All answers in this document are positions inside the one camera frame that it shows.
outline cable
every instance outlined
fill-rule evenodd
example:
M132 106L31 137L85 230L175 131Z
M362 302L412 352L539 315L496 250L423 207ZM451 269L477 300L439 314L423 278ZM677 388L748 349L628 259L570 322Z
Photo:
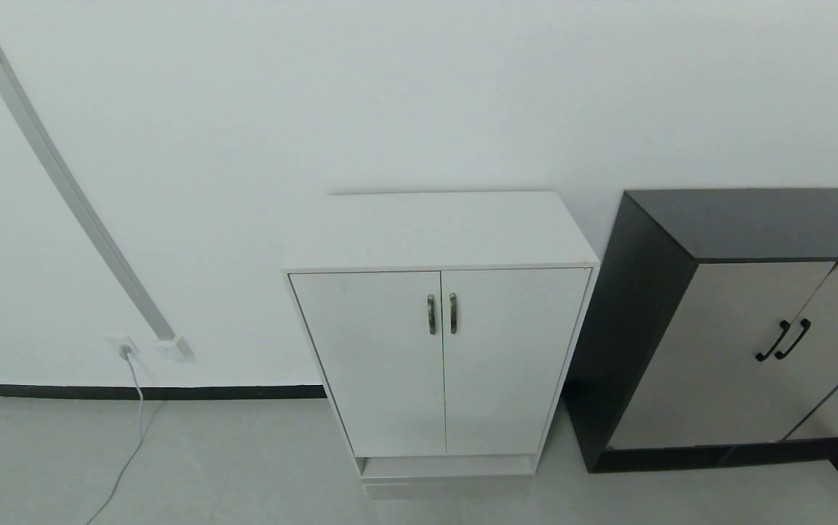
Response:
M94 516L91 516L89 521L85 522L85 525L91 525L92 521L95 521L95 518L98 518L98 514L101 514L101 511L104 510L106 506L111 502L111 499L115 497L115 492L117 491L117 486L121 483L121 478L124 475L124 472L130 462L133 461L133 456L136 455L136 452L139 452L139 448L143 445L143 391L139 389L139 383L136 382L136 372L133 371L133 365L130 365L130 346L121 346L121 357L128 363L128 367L130 368L130 376L133 376L133 384L136 387L136 393L139 395L139 408L136 409L136 435L139 436L138 441L136 441L136 448L133 449L133 454L130 454L128 461L124 463L124 468L121 469L120 474L117 475L117 481L115 481L115 486L111 489L111 494L108 495L108 499L105 499L104 505L98 509L98 512L95 512Z

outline white cabinet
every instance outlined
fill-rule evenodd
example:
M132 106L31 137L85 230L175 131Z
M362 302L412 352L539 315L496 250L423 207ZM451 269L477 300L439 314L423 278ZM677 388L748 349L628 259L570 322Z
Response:
M319 210L284 273L362 477L532 474L598 265L558 196Z

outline white wall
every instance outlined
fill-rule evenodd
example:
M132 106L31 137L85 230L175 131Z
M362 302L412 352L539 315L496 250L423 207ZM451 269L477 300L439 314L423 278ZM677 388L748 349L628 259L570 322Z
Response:
M0 383L129 385L115 332L152 338L0 97Z
M153 384L318 381L278 269L328 192L556 189L602 255L624 188L838 186L838 4L0 0L0 40L195 349ZM79 306L109 274L27 152L0 129L0 190L27 186L0 246L58 244L68 298L0 285L0 382L126 384L101 336L149 333Z

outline gray floor tile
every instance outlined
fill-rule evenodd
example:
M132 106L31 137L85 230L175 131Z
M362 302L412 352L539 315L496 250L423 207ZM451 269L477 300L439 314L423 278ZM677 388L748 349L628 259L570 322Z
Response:
M538 474L364 486L325 400L149 402L98 524L838 523L828 462L588 475L565 410ZM0 524L84 523L136 445L136 402L0 398Z

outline black handle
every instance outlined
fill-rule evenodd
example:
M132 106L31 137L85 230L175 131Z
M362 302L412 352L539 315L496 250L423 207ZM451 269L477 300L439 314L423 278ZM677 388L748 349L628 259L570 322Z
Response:
M785 335L786 333L788 333L788 329L791 328L791 323L787 322L786 320L783 320L782 322L778 323L778 325L782 327L782 335L779 335L778 339L775 339L775 343L773 343L772 348L770 348L768 352L764 354L756 354L756 361L763 362L766 359L769 359L769 356L771 356L772 352L775 351L775 347L782 342L782 339L785 339Z
M802 342L802 337L804 337L809 330L811 330L811 322L808 319L802 319L802 332L798 334L798 339L795 339L795 342L788 347L788 350L785 352L775 352L775 359L785 359L791 353L791 350L795 349L795 346L798 346L798 343Z
M449 295L451 300L451 333L458 333L458 296Z

